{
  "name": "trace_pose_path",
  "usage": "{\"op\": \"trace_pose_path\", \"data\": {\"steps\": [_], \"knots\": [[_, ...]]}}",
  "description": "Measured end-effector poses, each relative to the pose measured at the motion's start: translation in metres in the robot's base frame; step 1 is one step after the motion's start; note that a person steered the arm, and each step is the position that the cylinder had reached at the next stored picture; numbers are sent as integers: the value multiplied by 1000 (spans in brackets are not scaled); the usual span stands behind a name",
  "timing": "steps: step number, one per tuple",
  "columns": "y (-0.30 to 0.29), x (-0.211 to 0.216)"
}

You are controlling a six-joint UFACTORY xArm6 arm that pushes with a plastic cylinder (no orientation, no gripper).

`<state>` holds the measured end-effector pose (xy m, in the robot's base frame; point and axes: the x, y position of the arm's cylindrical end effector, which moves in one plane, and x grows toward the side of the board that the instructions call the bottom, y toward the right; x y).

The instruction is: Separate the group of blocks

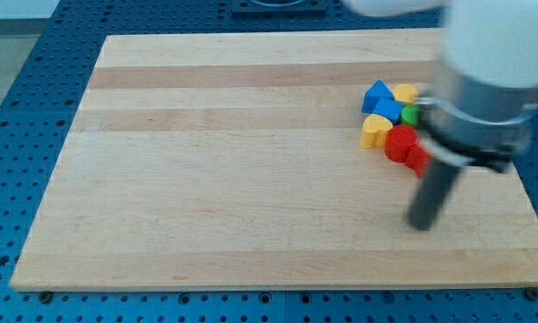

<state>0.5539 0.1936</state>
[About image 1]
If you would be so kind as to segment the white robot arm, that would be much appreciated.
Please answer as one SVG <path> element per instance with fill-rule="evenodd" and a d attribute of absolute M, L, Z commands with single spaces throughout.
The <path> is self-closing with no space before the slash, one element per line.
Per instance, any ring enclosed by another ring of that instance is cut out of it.
<path fill-rule="evenodd" d="M 345 0 L 355 13 L 396 16 L 443 7 L 434 79 L 420 96 L 419 133 L 432 155 L 407 211 L 427 231 L 466 167 L 504 172 L 530 143 L 538 108 L 538 0 Z"/>

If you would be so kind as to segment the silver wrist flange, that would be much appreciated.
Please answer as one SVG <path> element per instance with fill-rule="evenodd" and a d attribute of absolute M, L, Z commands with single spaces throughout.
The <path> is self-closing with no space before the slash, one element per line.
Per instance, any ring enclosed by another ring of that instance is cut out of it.
<path fill-rule="evenodd" d="M 439 60 L 418 103 L 421 137 L 432 155 L 430 171 L 483 167 L 503 173 L 530 143 L 538 86 L 486 83 Z"/>

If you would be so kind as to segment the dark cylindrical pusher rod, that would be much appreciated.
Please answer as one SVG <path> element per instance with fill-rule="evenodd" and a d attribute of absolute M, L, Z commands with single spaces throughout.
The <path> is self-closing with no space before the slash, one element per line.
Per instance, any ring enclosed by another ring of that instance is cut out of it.
<path fill-rule="evenodd" d="M 415 230 L 428 231 L 432 227 L 461 170 L 439 159 L 429 163 L 406 214 Z"/>

